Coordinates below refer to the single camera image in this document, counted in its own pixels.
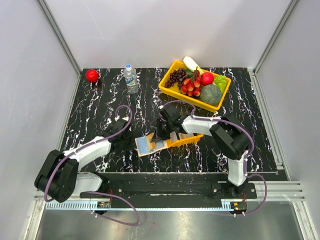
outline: metal floor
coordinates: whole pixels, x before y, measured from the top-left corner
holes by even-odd
[[[249,202],[250,209],[258,207]],[[266,202],[251,216],[233,218],[214,212],[142,211],[138,227],[121,225],[90,212],[44,210],[37,240],[302,240],[289,202]],[[132,211],[106,213],[134,222]]]

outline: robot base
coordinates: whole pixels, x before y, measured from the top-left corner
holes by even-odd
[[[244,182],[241,186],[231,183],[212,183],[212,197],[214,199],[256,199],[257,191],[254,183]]]

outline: white wall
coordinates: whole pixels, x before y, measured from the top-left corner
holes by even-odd
[[[0,239],[18,240],[77,76],[35,0],[0,1]]]
[[[290,0],[46,0],[81,68],[257,64]]]
[[[293,180],[320,234],[320,1],[303,0],[258,73]]]

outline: bottle cap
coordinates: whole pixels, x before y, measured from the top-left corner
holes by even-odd
[[[130,70],[132,69],[132,67],[131,67],[130,64],[127,64],[127,65],[125,65],[125,69],[126,69],[127,71],[130,71]]]

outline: bottle label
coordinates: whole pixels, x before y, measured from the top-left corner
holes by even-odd
[[[134,77],[128,77],[125,79],[125,84],[127,86],[134,86],[136,85],[136,81],[135,81],[135,78]]]

